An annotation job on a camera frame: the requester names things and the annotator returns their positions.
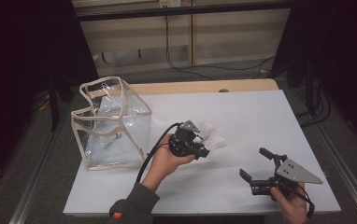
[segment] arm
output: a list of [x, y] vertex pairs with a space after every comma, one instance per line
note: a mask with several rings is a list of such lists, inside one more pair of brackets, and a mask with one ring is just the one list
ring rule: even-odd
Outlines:
[[[298, 183], [302, 188], [305, 187], [304, 183]], [[303, 189], [297, 187], [296, 191], [301, 195], [305, 195]], [[308, 223], [307, 219], [307, 203], [295, 194], [286, 199], [286, 197], [277, 188], [271, 188], [272, 195], [278, 201], [281, 207], [281, 214], [283, 220], [287, 224], [305, 224]]]
[[124, 200], [119, 200], [109, 210], [108, 224], [141, 223], [151, 224], [153, 207], [159, 200], [155, 194], [162, 181], [171, 175], [181, 164], [190, 163], [194, 155], [187, 157], [174, 156], [167, 145], [171, 134], [167, 134], [155, 152], [150, 169], [140, 183], [135, 183], [131, 193]]

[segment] red logo on sleeve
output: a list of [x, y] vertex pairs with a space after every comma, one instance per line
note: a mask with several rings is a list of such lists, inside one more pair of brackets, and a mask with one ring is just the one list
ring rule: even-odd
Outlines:
[[118, 218], [120, 218], [120, 217], [123, 216], [123, 213], [114, 213], [114, 214], [112, 214], [112, 216], [113, 216], [115, 219], [118, 219]]

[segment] sleeve cuff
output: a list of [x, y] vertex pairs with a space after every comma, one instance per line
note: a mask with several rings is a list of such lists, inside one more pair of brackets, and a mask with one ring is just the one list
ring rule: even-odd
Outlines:
[[140, 183], [135, 183], [126, 201], [137, 207], [141, 212], [150, 214], [159, 196]]

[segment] clear plastic bag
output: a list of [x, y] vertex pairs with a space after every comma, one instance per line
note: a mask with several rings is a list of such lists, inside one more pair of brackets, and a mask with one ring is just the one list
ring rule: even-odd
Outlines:
[[89, 106], [71, 112], [71, 125], [88, 170], [138, 167], [145, 160], [151, 109], [120, 77], [84, 83]]

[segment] black horizontal bar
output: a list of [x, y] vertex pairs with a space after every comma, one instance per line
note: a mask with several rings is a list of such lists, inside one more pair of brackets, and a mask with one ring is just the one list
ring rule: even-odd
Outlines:
[[151, 8], [132, 11], [108, 12], [108, 13], [93, 13], [77, 15], [78, 21], [106, 21], [145, 17], [161, 17], [161, 16], [177, 16], [177, 15], [192, 15], [206, 14], [217, 12], [234, 12], [234, 11], [253, 11], [253, 10], [268, 10], [282, 9], [292, 7], [306, 7], [309, 4], [326, 2], [326, 0], [290, 0], [276, 2], [261, 2], [261, 3], [242, 3], [228, 5], [212, 5], [200, 7], [166, 7], [166, 8]]

